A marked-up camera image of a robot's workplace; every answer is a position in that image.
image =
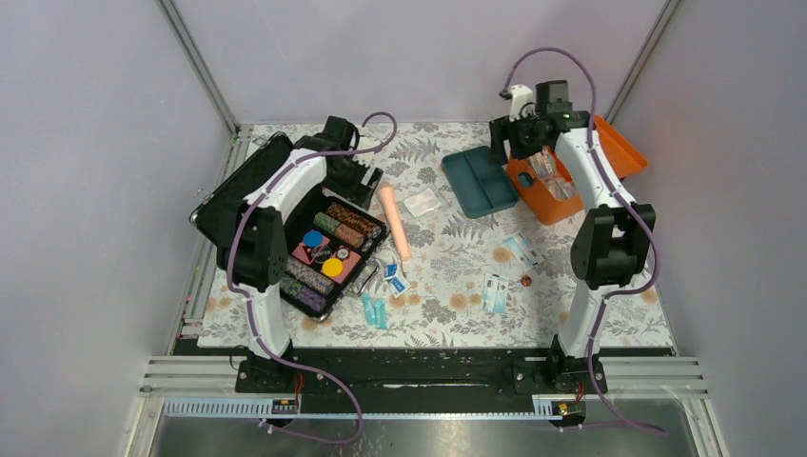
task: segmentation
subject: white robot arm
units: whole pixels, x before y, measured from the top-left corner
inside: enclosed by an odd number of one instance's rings
[[[253,191],[245,197],[246,203],[251,205],[258,197],[264,193],[269,182],[271,182],[280,173],[280,170],[288,164],[296,163],[300,158],[305,155],[314,153],[311,149],[294,149],[282,167],[278,169],[265,183],[260,185],[257,190]],[[281,181],[275,185],[274,190],[258,205],[258,208],[275,208],[283,215],[283,222],[291,211],[303,200],[308,192],[323,182],[327,175],[327,164],[325,158],[315,157],[306,160],[300,165],[297,165],[289,173],[287,173]],[[254,317],[255,326],[258,334],[262,336],[264,342],[269,349],[275,354],[282,354],[285,352],[288,342],[291,337],[288,334],[288,329],[285,328],[283,320],[283,309],[281,307],[280,298],[280,284],[271,284],[266,288],[264,293],[259,293],[257,289],[245,287],[250,289],[250,294],[254,297]],[[261,357],[269,358],[267,354],[258,345],[255,338],[249,339],[249,350]]]
[[[577,287],[569,319],[552,343],[546,380],[558,386],[579,379],[585,372],[588,343],[597,358],[602,326],[595,328],[604,295],[628,285],[642,271],[650,246],[647,234],[623,205],[652,229],[655,212],[650,205],[637,204],[611,168],[600,136],[586,111],[575,111],[568,100],[565,81],[549,81],[536,91],[516,85],[502,92],[511,101],[507,116],[490,122],[491,160],[505,164],[509,156],[525,159],[551,148],[563,162],[583,202],[586,217],[572,246],[570,260]],[[602,319],[607,315],[606,308]]]
[[[636,203],[633,195],[631,195],[622,186],[617,174],[608,163],[605,153],[600,145],[600,134],[596,131],[592,132],[593,150],[588,151],[586,143],[586,129],[578,128],[571,129],[568,133],[562,133],[555,148],[555,154],[568,169],[569,174],[578,190],[578,194],[583,202],[583,207],[586,212],[589,209],[610,208],[621,209],[622,205],[612,195],[611,191],[602,181],[600,172],[597,170],[597,165],[594,163],[592,154],[597,154],[600,157],[600,162],[605,168],[608,179],[617,187],[620,195],[624,197],[628,203]],[[575,297],[572,301],[572,307],[569,311],[569,319],[559,331],[559,340],[563,353],[568,357],[582,358],[585,357],[585,346],[588,343],[588,337],[592,332],[594,320],[597,316],[597,307],[602,301],[602,296],[614,289],[619,288],[617,285],[600,286],[596,290],[588,287],[586,282],[580,278],[577,280],[577,287],[575,288]],[[594,351],[600,351],[600,333],[602,327],[598,329],[594,335]]]

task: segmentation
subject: table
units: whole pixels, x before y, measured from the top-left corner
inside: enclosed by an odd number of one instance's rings
[[[314,134],[323,125],[256,126],[247,154],[281,130],[296,140]],[[371,124],[363,130],[385,138],[389,124]],[[547,347],[558,325],[568,318],[575,290],[569,264],[569,249],[582,223],[583,214],[543,226],[529,208],[519,202],[512,209],[479,219],[468,219],[442,171],[446,155],[488,143],[485,123],[400,124],[393,142],[373,159],[384,170],[384,179],[396,190],[397,200],[434,186],[444,206],[420,218],[402,211],[403,228],[413,259],[406,263],[406,278],[412,288],[401,297],[392,296],[388,285],[375,278],[368,292],[387,302],[387,330],[368,326],[361,300],[343,298],[321,324],[284,304],[285,325],[295,347]],[[369,212],[384,219],[374,201]],[[525,271],[502,241],[517,232],[529,239],[544,260]],[[378,255],[393,260],[391,237]],[[482,310],[482,282],[487,272],[513,281],[506,315]],[[532,284],[519,279],[528,274]],[[644,284],[648,269],[637,276]],[[246,345],[246,309],[239,295],[227,290],[225,274],[217,270],[205,312],[200,348],[231,348]],[[638,296],[617,297],[603,331],[604,347],[670,347],[667,326],[655,288]]]

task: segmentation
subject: teal tray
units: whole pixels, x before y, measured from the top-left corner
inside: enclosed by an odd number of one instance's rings
[[[445,176],[471,219],[513,208],[519,201],[504,169],[490,163],[489,156],[490,148],[481,146],[443,158]]]

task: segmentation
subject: orange box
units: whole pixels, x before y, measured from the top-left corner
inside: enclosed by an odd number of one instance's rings
[[[647,168],[647,159],[611,127],[605,119],[595,116],[594,123],[597,126],[597,132],[600,133],[602,150],[620,179]],[[556,162],[558,164],[558,174],[563,176],[566,181],[573,181],[562,162],[560,160],[556,160]],[[582,210],[582,200],[579,196],[574,196],[568,200],[556,199],[546,188],[543,181],[535,175],[529,161],[510,160],[507,164],[506,172],[524,203],[532,209],[538,220],[545,226],[551,226]],[[522,173],[527,173],[534,181],[531,187],[527,188],[519,181],[519,175]]]

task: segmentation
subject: gray wall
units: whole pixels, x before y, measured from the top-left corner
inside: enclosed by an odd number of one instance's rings
[[[2,9],[0,455],[109,456],[226,132],[155,2]]]
[[[241,122],[489,120],[515,60],[538,46],[578,55],[613,100],[663,0],[177,0]],[[558,55],[525,63],[516,82],[580,72]]]
[[[805,24],[803,0],[685,2],[617,121],[651,161],[629,187],[733,456],[803,453]]]

